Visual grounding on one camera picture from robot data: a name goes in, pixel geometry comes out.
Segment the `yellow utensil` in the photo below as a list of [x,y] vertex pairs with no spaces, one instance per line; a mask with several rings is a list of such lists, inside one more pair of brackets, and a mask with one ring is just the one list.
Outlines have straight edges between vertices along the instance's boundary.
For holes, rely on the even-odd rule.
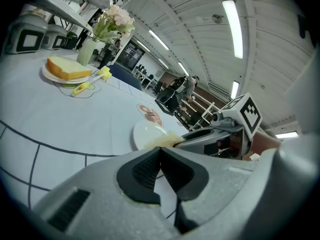
[[97,81],[99,78],[103,78],[103,79],[108,79],[112,76],[112,74],[110,73],[110,68],[108,68],[107,66],[104,66],[103,68],[101,68],[100,70],[98,70],[97,72],[98,76],[96,76],[94,79],[92,79],[89,82],[83,82],[82,84],[80,84],[77,88],[75,88],[72,91],[72,95],[76,96],[79,93],[83,92],[85,89],[87,89],[89,87],[89,85],[91,85],[92,83],[94,83],[95,81]]

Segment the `white table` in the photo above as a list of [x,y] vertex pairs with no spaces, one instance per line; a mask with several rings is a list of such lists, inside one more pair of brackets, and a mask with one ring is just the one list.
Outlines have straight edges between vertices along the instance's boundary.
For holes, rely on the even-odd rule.
[[[138,104],[154,109],[167,131],[188,132],[162,112],[154,97],[115,77],[71,97],[70,86],[41,73],[48,56],[65,54],[77,56],[41,50],[7,55],[0,64],[0,173],[10,195],[30,208],[85,166],[137,150],[132,130],[144,120]],[[94,77],[97,69],[87,67]],[[158,181],[155,191],[174,199],[165,177]],[[161,203],[165,216],[175,209],[172,202]]]

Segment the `white ceiling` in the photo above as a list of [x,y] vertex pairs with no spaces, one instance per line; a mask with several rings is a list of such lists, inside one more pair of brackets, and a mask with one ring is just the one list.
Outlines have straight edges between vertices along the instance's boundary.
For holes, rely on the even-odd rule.
[[[230,92],[233,81],[238,81],[242,92],[253,96],[263,121],[276,127],[275,133],[287,124],[290,129],[293,125],[300,131],[285,95],[314,50],[308,33],[306,39],[299,36],[297,14],[302,12],[293,0],[235,0],[244,52],[243,59],[239,59],[234,56],[222,1],[132,0],[126,9],[136,19],[135,37],[176,75],[183,74],[177,63],[180,61],[190,75],[200,77],[203,89],[218,97],[207,82]],[[221,24],[214,23],[214,14],[224,16]],[[153,30],[170,51],[165,50],[148,29]],[[251,48],[250,38],[254,41]]]

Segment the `person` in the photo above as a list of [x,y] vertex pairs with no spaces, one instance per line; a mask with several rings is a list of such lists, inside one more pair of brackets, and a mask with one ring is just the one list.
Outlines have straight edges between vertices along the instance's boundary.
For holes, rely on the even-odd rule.
[[181,102],[182,99],[186,99],[188,102],[193,101],[191,94],[195,90],[195,87],[199,82],[199,77],[194,75],[194,76],[186,76],[186,77],[184,76],[184,77],[176,78],[169,84],[169,87],[176,90],[177,89],[176,86],[183,81],[185,81],[183,90],[181,92],[176,91],[174,93],[174,96],[166,102],[168,109],[172,112],[179,106],[179,103]]
[[[98,21],[98,19],[100,18],[101,15],[102,15],[101,12],[98,12],[98,13],[92,18],[92,20],[90,20],[90,22],[89,22],[88,24],[92,27],[92,26]],[[86,38],[87,38],[87,36],[88,36],[88,32],[89,32],[89,31],[86,30],[86,29],[82,30],[82,32],[81,32],[81,34],[79,35],[78,40],[77,40],[77,42],[79,42],[78,45],[76,46],[76,49],[77,49],[77,50],[79,50],[79,49],[82,47],[83,42],[86,40]]]
[[117,52],[119,51],[120,49],[120,46],[121,46],[121,41],[120,41],[120,38],[117,38],[115,39],[114,41],[114,44],[111,44],[109,46],[105,46],[104,49],[105,49],[105,53],[104,53],[104,56],[101,60],[101,63],[98,67],[98,69],[101,69],[102,67],[106,66],[107,63],[109,61],[111,61],[111,59],[116,56]]

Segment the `kitchen appliance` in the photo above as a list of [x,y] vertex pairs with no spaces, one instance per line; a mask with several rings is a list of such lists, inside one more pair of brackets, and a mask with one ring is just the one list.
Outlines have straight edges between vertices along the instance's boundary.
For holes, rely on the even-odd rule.
[[6,54],[36,52],[47,31],[48,24],[40,16],[25,14],[10,25],[6,40]]
[[78,41],[78,36],[76,33],[68,32],[66,35],[66,42],[63,44],[62,48],[67,50],[72,50]]
[[46,50],[58,50],[66,42],[67,31],[59,25],[48,25],[41,47]]

